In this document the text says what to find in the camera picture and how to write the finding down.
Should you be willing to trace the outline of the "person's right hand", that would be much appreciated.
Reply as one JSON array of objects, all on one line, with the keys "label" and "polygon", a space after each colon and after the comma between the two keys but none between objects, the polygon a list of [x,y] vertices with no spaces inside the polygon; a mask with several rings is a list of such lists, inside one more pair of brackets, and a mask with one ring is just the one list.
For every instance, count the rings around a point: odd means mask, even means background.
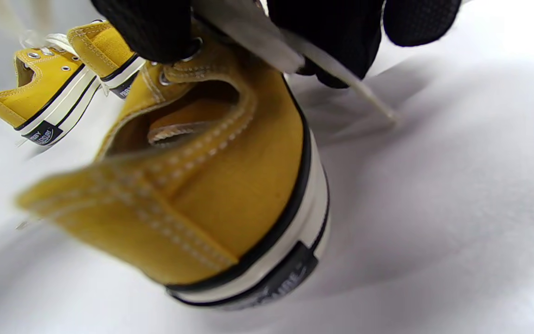
[{"label": "person's right hand", "polygon": [[144,59],[173,64],[191,55],[192,21],[259,54],[290,32],[326,52],[359,79],[373,65],[382,36],[400,47],[447,34],[459,0],[269,0],[265,18],[254,0],[94,0],[93,6]]}]

